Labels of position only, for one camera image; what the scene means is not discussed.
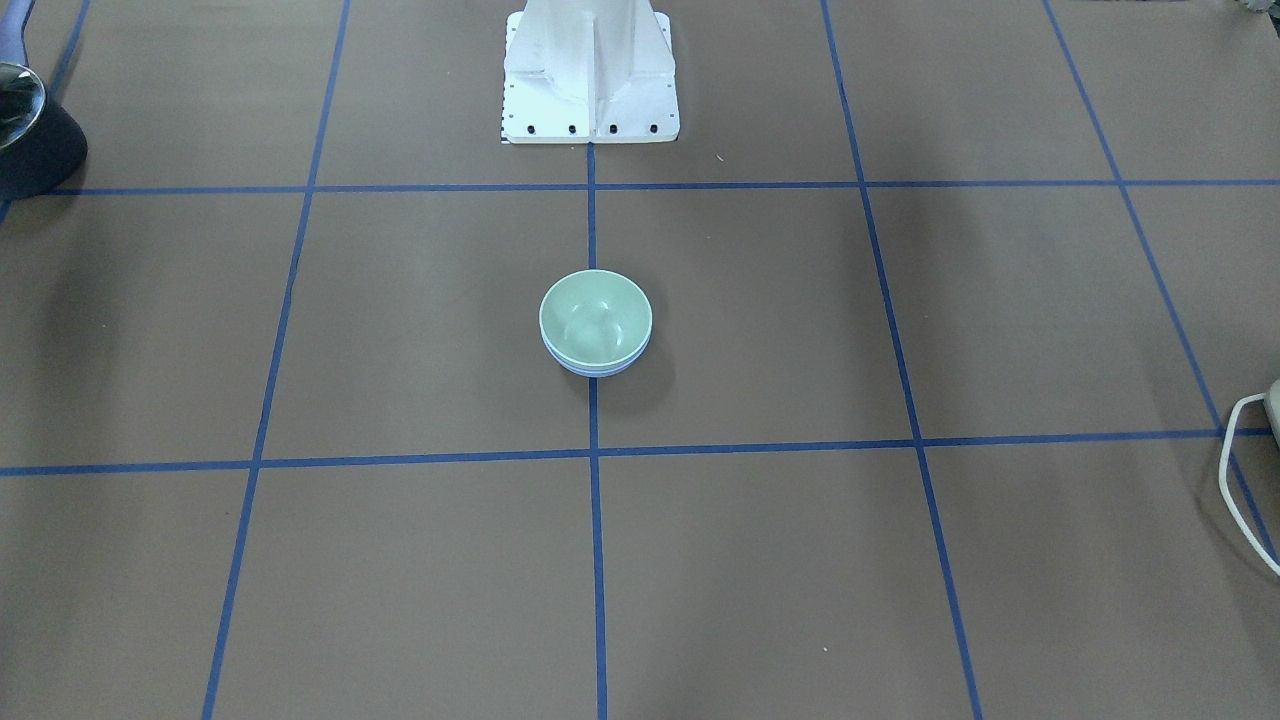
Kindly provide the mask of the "blue bowl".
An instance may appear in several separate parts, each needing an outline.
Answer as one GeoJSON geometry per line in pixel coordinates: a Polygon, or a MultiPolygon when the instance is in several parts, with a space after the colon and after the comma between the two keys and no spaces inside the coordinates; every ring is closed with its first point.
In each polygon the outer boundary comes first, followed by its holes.
{"type": "Polygon", "coordinates": [[[649,336],[620,340],[612,334],[600,340],[541,337],[545,350],[561,368],[586,378],[605,378],[625,372],[641,357],[650,340],[649,336]]]}

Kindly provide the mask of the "green bowl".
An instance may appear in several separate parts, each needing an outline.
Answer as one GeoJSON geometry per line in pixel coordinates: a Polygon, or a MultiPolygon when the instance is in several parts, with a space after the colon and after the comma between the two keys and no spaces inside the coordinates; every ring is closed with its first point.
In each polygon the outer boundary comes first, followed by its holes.
{"type": "Polygon", "coordinates": [[[586,269],[558,279],[538,310],[540,337],[652,338],[654,311],[644,290],[620,273],[586,269]]]}

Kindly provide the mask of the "white chrome toaster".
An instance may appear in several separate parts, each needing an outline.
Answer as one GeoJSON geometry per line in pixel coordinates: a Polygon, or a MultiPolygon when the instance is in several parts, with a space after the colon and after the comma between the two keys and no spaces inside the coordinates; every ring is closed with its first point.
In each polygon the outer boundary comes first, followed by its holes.
{"type": "Polygon", "coordinates": [[[1262,405],[1268,420],[1270,433],[1276,445],[1280,445],[1280,379],[1276,379],[1263,392],[1262,405]]]}

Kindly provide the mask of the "dark blue saucepan with lid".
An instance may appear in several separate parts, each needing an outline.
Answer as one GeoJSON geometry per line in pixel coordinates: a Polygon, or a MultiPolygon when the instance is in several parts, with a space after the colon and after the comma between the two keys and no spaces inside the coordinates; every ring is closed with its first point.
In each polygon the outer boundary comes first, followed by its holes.
{"type": "Polygon", "coordinates": [[[31,67],[26,26],[35,4],[9,1],[1,20],[1,200],[32,199],[70,178],[88,145],[76,119],[31,67]]]}

